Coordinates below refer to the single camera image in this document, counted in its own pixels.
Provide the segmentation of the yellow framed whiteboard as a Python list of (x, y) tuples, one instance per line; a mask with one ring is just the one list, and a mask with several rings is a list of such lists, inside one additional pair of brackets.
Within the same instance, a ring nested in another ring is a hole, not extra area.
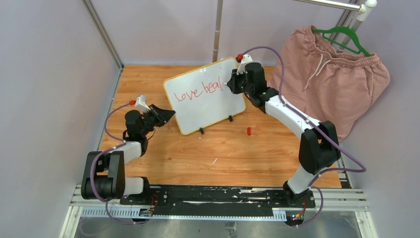
[(182, 73), (163, 82), (180, 132), (188, 135), (245, 111), (245, 98), (223, 83), (237, 68), (233, 57)]

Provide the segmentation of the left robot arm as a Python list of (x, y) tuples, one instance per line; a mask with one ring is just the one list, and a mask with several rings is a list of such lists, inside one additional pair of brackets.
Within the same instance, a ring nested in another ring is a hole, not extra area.
[(152, 198), (148, 179), (127, 177), (125, 165), (145, 154), (148, 133), (167, 124), (175, 114), (174, 110), (160, 109), (155, 105), (150, 105), (150, 110), (145, 113), (128, 111), (122, 143), (104, 151), (88, 153), (81, 184), (82, 198), (105, 202), (132, 195), (138, 204), (148, 204)]

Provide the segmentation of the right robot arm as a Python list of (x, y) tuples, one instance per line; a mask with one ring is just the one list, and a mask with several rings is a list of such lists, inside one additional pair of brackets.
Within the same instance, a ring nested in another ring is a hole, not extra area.
[(289, 207), (301, 203), (310, 185), (321, 172), (333, 165), (341, 152), (336, 148), (338, 137), (335, 125), (320, 122), (291, 105), (278, 90), (268, 87), (260, 63), (241, 63), (232, 70), (226, 84), (232, 93), (243, 93), (253, 106), (272, 116), (290, 129), (299, 139), (300, 165), (283, 185), (281, 199)]

